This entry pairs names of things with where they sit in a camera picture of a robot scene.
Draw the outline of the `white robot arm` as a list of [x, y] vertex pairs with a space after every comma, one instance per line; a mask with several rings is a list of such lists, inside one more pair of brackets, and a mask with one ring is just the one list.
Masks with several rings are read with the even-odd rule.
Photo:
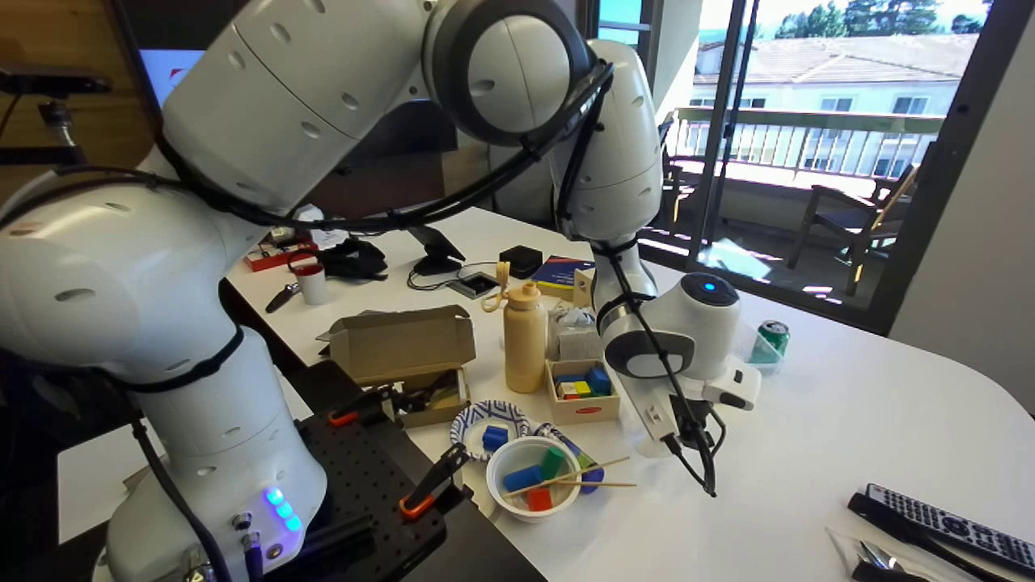
[[661, 288], [638, 252], [661, 138], [629, 48], [555, 0], [245, 0], [138, 166], [45, 171], [4, 206], [0, 346], [92, 372], [142, 418], [148, 468], [98, 582], [245, 582], [300, 555], [329, 477], [215, 286], [408, 98], [503, 149], [510, 175], [548, 166], [559, 225], [594, 258], [603, 363], [653, 439], [726, 372], [734, 288], [708, 272]]

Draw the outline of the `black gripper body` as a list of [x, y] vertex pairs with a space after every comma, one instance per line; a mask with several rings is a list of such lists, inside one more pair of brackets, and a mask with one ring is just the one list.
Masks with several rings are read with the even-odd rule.
[[725, 421], [708, 400], [668, 398], [677, 438], [689, 451], [717, 454], [725, 442]]

